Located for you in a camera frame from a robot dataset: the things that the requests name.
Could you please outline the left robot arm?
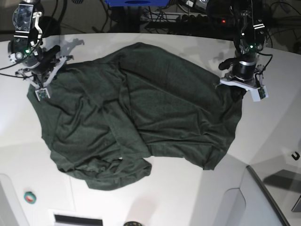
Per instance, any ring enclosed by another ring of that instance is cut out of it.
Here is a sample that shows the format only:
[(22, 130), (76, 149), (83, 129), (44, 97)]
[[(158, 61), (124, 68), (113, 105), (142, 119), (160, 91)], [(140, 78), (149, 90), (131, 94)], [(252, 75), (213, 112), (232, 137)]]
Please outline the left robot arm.
[(267, 39), (261, 0), (232, 0), (230, 13), (236, 34), (233, 42), (235, 56), (219, 64), (219, 70), (228, 72), (220, 78), (221, 85), (236, 86), (247, 91), (262, 91), (263, 73), (273, 59), (262, 53)]

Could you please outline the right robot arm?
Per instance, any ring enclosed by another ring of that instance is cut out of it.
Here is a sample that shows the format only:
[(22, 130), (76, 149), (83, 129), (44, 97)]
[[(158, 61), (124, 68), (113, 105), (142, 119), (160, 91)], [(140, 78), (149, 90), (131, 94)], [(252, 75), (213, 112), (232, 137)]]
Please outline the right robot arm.
[(23, 65), (15, 77), (28, 81), (37, 93), (48, 90), (59, 69), (73, 56), (57, 56), (59, 45), (46, 50), (41, 46), (52, 20), (43, 27), (44, 8), (39, 0), (23, 0), (13, 13), (15, 33), (8, 44), (8, 57), (13, 66)]

